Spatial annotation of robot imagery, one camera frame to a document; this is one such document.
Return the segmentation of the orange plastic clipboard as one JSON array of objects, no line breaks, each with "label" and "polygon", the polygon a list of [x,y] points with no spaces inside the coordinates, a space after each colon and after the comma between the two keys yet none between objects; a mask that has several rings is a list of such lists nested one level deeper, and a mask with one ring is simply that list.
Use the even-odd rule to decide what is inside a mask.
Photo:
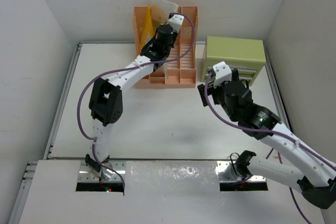
[{"label": "orange plastic clipboard", "polygon": [[152,39],[154,36],[155,31],[152,23],[152,17],[151,17],[151,6],[150,4],[146,7],[145,12],[145,18],[143,22],[143,28],[142,28],[142,36],[140,39],[140,50]]}]

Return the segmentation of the clear mesh document pouch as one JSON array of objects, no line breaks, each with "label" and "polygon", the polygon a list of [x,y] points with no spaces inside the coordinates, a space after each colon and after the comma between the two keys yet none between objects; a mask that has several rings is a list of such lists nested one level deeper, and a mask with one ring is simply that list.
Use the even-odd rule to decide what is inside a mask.
[{"label": "clear mesh document pouch", "polygon": [[[155,27],[155,30],[160,26],[166,24],[167,20],[173,15],[173,14],[179,14],[178,13],[178,4],[166,0],[151,0],[150,2],[151,6],[151,17],[152,17],[152,23]],[[166,64],[169,57],[165,61],[154,61],[155,64],[153,65],[153,71],[156,72],[159,70],[163,65]]]}]

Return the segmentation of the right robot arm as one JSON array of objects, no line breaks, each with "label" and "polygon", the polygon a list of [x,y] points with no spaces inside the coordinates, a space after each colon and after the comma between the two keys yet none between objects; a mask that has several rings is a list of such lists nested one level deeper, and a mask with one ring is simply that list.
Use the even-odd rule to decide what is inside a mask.
[{"label": "right robot arm", "polygon": [[236,69],[224,63],[215,65],[205,84],[197,88],[203,106],[208,106],[218,119],[270,146],[290,162],[289,166],[274,163],[245,150],[233,163],[235,177],[269,178],[301,193],[320,209],[335,203],[335,163],[295,136],[271,110],[255,104],[249,85],[240,81]]}]

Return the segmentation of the green metal drawer box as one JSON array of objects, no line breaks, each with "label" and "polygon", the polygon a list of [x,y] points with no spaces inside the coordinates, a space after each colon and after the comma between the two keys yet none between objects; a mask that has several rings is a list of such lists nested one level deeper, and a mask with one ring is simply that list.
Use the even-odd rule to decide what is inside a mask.
[{"label": "green metal drawer box", "polygon": [[252,85],[266,64],[264,43],[258,39],[208,36],[203,53],[202,82],[206,81],[212,66],[221,61],[237,69],[239,78]]}]

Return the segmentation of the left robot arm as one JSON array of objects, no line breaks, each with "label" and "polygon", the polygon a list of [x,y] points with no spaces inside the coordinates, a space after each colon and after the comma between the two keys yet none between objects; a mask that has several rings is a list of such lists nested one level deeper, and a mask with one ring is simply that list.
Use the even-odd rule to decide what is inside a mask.
[{"label": "left robot arm", "polygon": [[180,25],[167,22],[160,25],[154,37],[142,48],[136,59],[127,66],[128,71],[117,73],[94,82],[89,109],[93,119],[93,147],[85,162],[97,174],[100,162],[109,158],[111,132],[123,112],[123,95],[143,77],[158,70],[166,60],[177,39]]}]

